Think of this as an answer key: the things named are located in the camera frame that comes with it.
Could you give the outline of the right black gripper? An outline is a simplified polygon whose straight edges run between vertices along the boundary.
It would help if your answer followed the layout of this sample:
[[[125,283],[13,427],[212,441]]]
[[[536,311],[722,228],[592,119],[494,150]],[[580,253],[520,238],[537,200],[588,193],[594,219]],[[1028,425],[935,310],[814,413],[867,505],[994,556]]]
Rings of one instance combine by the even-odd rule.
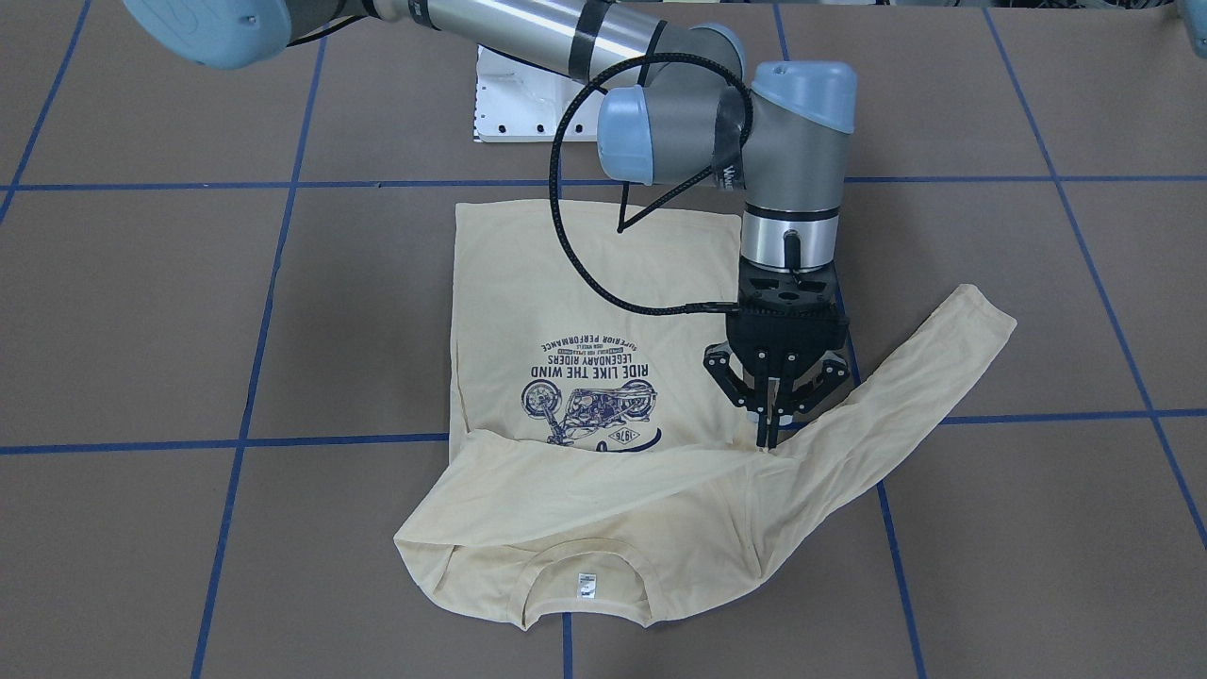
[[[727,317],[725,343],[705,349],[702,365],[734,406],[757,412],[757,447],[775,450],[782,417],[805,414],[850,377],[839,353],[844,314],[777,315],[744,308]]]

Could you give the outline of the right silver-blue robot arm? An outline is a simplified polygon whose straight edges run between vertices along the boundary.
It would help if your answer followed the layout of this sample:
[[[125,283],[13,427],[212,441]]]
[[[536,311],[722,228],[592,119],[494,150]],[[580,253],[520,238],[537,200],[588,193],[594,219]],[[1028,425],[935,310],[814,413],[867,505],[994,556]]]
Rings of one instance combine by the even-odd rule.
[[[470,39],[581,86],[556,124],[549,207],[570,265],[608,304],[641,315],[721,314],[727,339],[702,365],[757,443],[806,414],[849,375],[849,318],[834,300],[834,248],[855,130],[857,77],[845,63],[762,63],[745,83],[741,43],[724,27],[671,27],[616,1],[129,1],[138,25],[176,55],[240,69],[373,18]],[[640,306],[599,283],[570,245],[559,203],[561,145],[595,90],[597,156],[624,185],[669,199],[712,178],[745,191],[736,302]]]

